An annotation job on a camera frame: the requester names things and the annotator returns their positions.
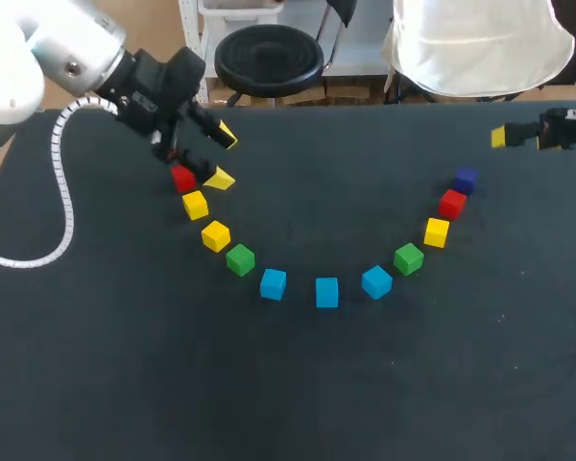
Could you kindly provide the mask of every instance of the white cable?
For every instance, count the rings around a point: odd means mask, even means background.
[[[11,267],[13,269],[34,269],[54,262],[68,249],[75,232],[75,212],[73,211],[73,204],[70,200],[68,184],[66,183],[66,177],[64,176],[64,170],[61,164],[61,137],[64,127],[70,117],[72,117],[73,113],[86,107],[98,107],[112,113],[113,115],[117,115],[117,106],[112,102],[96,96],[89,96],[72,102],[61,112],[56,124],[54,125],[51,136],[51,159],[54,165],[54,172],[56,173],[56,180],[58,181],[58,189],[60,190],[65,217],[64,236],[61,239],[60,244],[53,252],[40,259],[16,261],[14,259],[7,259],[0,256],[0,266]]]

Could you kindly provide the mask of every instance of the black tabletop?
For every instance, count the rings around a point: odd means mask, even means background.
[[[234,151],[183,134],[237,180],[194,223],[144,140],[77,114],[73,244],[0,268],[0,461],[576,461],[576,151],[490,147],[547,107],[230,109]],[[0,255],[60,241],[56,116],[0,171]],[[476,192],[425,248],[461,167]],[[212,219],[256,253],[244,278],[202,244]],[[408,242],[425,260],[406,278]],[[378,302],[376,264],[396,277]],[[288,274],[280,303],[265,268]],[[339,279],[338,310],[316,309],[316,277]]]

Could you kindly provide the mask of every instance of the blue cube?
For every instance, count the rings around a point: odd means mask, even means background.
[[[260,296],[268,300],[281,301],[286,289],[286,273],[267,269],[260,281]]]
[[[316,307],[332,309],[339,307],[339,281],[316,279]]]
[[[457,173],[452,188],[461,194],[471,195],[473,194],[477,177],[478,172],[476,170],[462,168]]]
[[[393,278],[380,266],[375,266],[363,274],[361,286],[369,296],[375,300],[379,300],[387,293],[390,293],[393,287]]]

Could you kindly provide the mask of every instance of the red cube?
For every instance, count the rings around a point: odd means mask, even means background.
[[[185,194],[196,189],[196,177],[194,173],[185,166],[172,166],[171,174],[173,175],[173,181],[175,181],[175,187],[179,194]]]
[[[440,200],[440,215],[448,220],[457,219],[463,212],[468,196],[448,190]]]

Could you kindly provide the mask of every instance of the white cloth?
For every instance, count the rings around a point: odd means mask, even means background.
[[[395,0],[384,58],[415,84],[445,96],[517,93],[555,78],[574,37],[551,0]]]

